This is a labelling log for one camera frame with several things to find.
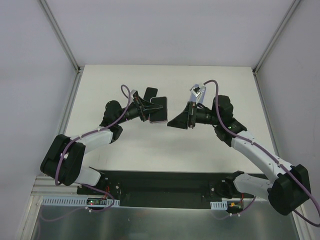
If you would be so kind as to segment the clear purple phone case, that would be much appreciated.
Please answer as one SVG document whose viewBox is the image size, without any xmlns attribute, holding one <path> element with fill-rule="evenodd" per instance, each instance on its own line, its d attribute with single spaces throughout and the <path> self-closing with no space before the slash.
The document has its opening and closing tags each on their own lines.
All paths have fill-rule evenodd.
<svg viewBox="0 0 320 240">
<path fill-rule="evenodd" d="M 149 117 L 149 122 L 152 124 L 161 124 L 168 121 L 168 110 L 160 109 L 153 112 Z"/>
</svg>

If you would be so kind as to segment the phone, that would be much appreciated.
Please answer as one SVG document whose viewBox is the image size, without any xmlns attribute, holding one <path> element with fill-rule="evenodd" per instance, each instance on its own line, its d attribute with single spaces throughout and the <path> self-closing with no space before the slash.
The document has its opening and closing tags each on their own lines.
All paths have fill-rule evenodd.
<svg viewBox="0 0 320 240">
<path fill-rule="evenodd" d="M 154 87 L 147 87 L 144 92 L 143 99 L 149 102 L 152 98 L 157 96 L 158 89 Z"/>
<path fill-rule="evenodd" d="M 157 109 L 155 112 L 149 115 L 149 122 L 155 123 L 165 123 L 168 120 L 168 99 L 166 96 L 152 97 L 151 103 L 162 106 L 161 109 Z"/>
</svg>

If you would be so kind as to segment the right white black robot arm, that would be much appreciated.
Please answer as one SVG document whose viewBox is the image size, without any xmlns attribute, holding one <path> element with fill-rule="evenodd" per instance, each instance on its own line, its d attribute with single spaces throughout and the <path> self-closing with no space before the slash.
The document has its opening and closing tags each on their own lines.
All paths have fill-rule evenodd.
<svg viewBox="0 0 320 240">
<path fill-rule="evenodd" d="M 244 155 L 265 175 L 265 178 L 259 178 L 238 170 L 217 183 L 215 193 L 227 199 L 241 193 L 250 194 L 269 201 L 281 215 L 288 215 L 310 199 L 308 170 L 301 164 L 292 165 L 265 150 L 234 118 L 233 109 L 230 98 L 225 95 L 215 97 L 211 109 L 189 101 L 182 113 L 169 121 L 167 126 L 184 130 L 194 128 L 196 124 L 213 126 L 222 142 Z"/>
</svg>

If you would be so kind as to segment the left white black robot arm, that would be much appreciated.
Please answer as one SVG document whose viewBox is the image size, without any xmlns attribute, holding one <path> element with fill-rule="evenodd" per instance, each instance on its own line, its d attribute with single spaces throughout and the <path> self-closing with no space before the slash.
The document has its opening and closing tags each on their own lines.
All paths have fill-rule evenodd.
<svg viewBox="0 0 320 240">
<path fill-rule="evenodd" d="M 40 171 L 52 177 L 57 186 L 70 186 L 74 183 L 88 185 L 94 194 L 102 194 L 106 188 L 103 176 L 98 170 L 83 166 L 84 156 L 117 141 L 123 132 L 121 124 L 124 122 L 135 118 L 151 123 L 167 120 L 167 98 L 156 97 L 155 88 L 149 87 L 145 93 L 150 99 L 141 98 L 133 90 L 128 96 L 126 107 L 122 107 L 116 100 L 109 101 L 105 105 L 99 127 L 90 132 L 75 138 L 57 135 L 40 165 Z"/>
</svg>

